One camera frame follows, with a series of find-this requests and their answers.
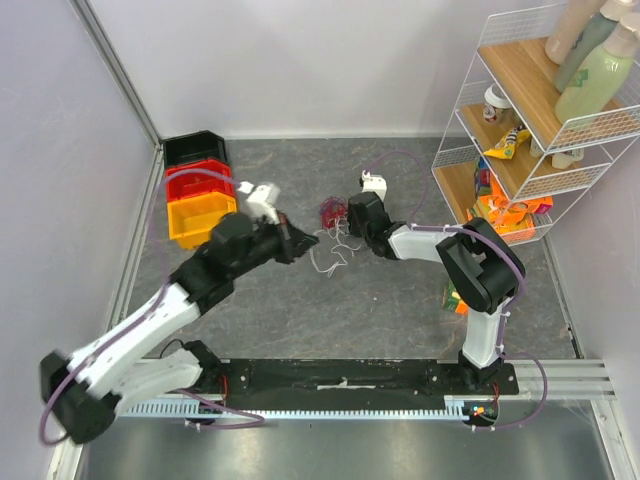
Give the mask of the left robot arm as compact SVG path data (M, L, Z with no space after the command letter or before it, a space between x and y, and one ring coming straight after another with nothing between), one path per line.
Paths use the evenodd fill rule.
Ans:
M64 439L82 445L139 402L191 387L211 392L220 378L219 359L201 342L192 341L150 364L138 362L161 340L229 297L236 279L270 261L291 264L318 242L281 211L274 217L225 215L208 241L132 315L69 355L53 350L41 359L41 442L57 443L46 434L49 418L60 425Z

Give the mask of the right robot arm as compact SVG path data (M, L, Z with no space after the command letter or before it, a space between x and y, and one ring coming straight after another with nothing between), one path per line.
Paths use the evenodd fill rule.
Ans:
M394 222L374 192L348 200L347 220L349 232L379 257L443 265L468 306L458 381L469 393L483 392L504 364L507 309L526 276L519 258L483 218L440 227Z

